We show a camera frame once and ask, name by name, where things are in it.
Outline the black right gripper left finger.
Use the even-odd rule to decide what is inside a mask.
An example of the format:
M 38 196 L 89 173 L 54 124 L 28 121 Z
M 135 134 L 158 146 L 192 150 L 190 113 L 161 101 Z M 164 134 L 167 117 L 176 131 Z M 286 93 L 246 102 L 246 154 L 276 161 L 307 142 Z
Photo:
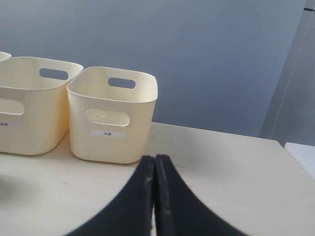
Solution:
M 155 159 L 143 156 L 132 176 L 98 214 L 69 236 L 149 236 L 152 228 Z

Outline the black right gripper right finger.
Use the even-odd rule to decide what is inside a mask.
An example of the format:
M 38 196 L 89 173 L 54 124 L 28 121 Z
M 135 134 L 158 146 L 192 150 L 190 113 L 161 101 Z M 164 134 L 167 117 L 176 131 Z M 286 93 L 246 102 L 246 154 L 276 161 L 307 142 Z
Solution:
M 158 236 L 244 236 L 190 190 L 168 155 L 155 158 L 155 221 Z

